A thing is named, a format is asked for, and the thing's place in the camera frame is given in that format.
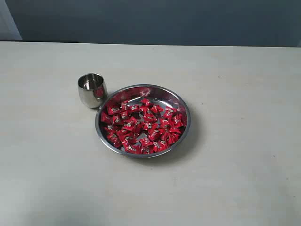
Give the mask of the red candy top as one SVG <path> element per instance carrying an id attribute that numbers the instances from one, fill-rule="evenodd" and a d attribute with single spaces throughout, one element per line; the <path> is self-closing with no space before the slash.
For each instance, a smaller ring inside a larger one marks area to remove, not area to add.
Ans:
<path id="1" fill-rule="evenodd" d="M 143 106 L 146 106 L 146 107 L 152 107 L 153 106 L 153 103 L 147 98 L 143 98 L 141 100 L 141 103 L 142 103 Z"/>

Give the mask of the red candy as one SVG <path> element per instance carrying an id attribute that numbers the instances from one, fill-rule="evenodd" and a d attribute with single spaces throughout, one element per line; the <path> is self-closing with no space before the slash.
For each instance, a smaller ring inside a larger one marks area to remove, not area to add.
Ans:
<path id="1" fill-rule="evenodd" d="M 112 117 L 109 116 L 108 114 L 106 114 L 105 112 L 101 112 L 100 122 L 103 122 L 107 125 L 111 125 L 112 124 Z"/>
<path id="2" fill-rule="evenodd" d="M 125 151 L 131 154 L 141 154 L 141 146 L 128 144 L 125 146 Z"/>
<path id="3" fill-rule="evenodd" d="M 134 132 L 139 124 L 139 120 L 137 120 L 135 117 L 131 117 L 124 122 L 122 129 Z"/>
<path id="4" fill-rule="evenodd" d="M 120 108 L 118 106 L 108 106 L 107 107 L 108 115 L 120 114 Z"/>
<path id="5" fill-rule="evenodd" d="M 147 98 L 143 98 L 141 100 L 141 103 L 142 103 L 143 106 L 146 106 L 146 107 L 152 107 L 153 106 L 153 103 Z"/>
<path id="6" fill-rule="evenodd" d="M 173 117 L 173 124 L 176 128 L 180 128 L 184 126 L 184 123 L 182 121 L 182 115 L 180 113 L 176 114 Z"/>

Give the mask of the round stainless steel plate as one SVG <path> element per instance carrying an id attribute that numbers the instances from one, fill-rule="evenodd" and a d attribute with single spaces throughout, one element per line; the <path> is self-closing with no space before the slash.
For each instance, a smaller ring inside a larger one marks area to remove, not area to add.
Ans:
<path id="1" fill-rule="evenodd" d="M 141 100 L 149 99 L 152 107 L 143 106 Z M 120 114 L 110 115 L 112 124 L 100 122 L 101 112 L 108 106 L 118 106 Z M 182 115 L 183 127 L 176 128 L 173 117 Z M 135 117 L 140 121 L 134 132 L 122 129 L 124 122 Z M 95 118 L 95 128 L 101 141 L 112 151 L 132 158 L 152 158 L 163 155 L 188 134 L 191 124 L 186 103 L 174 92 L 150 84 L 132 85 L 112 93 L 100 106 Z M 125 151 L 128 144 L 140 145 L 141 154 Z"/>

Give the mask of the stainless steel cup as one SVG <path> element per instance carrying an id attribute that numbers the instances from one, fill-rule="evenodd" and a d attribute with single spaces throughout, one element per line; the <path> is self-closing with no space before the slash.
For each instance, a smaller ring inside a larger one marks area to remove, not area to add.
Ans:
<path id="1" fill-rule="evenodd" d="M 98 108 L 108 96 L 104 78 L 99 74 L 82 75 L 77 85 L 80 100 L 89 108 Z"/>

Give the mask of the red wrapped candy centre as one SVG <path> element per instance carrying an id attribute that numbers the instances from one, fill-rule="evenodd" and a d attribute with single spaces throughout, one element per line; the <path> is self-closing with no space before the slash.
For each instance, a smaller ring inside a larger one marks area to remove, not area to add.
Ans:
<path id="1" fill-rule="evenodd" d="M 134 132 L 139 124 L 139 120 L 137 120 L 135 117 L 131 117 L 124 122 L 122 129 Z"/>

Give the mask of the red wrapped candy right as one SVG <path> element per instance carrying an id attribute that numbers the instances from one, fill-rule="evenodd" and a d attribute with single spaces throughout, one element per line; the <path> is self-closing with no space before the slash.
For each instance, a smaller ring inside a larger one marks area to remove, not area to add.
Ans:
<path id="1" fill-rule="evenodd" d="M 184 126 L 184 123 L 182 121 L 182 115 L 180 113 L 176 114 L 173 117 L 173 124 L 176 128 L 180 128 Z"/>

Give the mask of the red wrapped candy upper left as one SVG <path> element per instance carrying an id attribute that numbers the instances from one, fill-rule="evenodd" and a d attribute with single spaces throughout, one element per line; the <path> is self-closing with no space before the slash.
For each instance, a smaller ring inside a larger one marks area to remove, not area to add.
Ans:
<path id="1" fill-rule="evenodd" d="M 120 108 L 118 106 L 108 106 L 107 107 L 108 115 L 120 114 Z"/>

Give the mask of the red wrapped candy bottom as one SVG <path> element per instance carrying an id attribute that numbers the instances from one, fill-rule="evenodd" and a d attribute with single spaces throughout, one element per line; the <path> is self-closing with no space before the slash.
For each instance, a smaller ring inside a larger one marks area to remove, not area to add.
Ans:
<path id="1" fill-rule="evenodd" d="M 125 151 L 131 154 L 141 154 L 141 146 L 128 144 L 125 146 Z"/>

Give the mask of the red wrapped candy far left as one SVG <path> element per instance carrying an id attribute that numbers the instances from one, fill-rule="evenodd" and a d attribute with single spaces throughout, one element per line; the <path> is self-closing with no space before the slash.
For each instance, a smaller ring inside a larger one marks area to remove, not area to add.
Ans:
<path id="1" fill-rule="evenodd" d="M 112 124 L 112 117 L 109 116 L 108 114 L 106 114 L 105 112 L 101 112 L 100 122 L 103 122 L 107 125 L 111 125 Z"/>

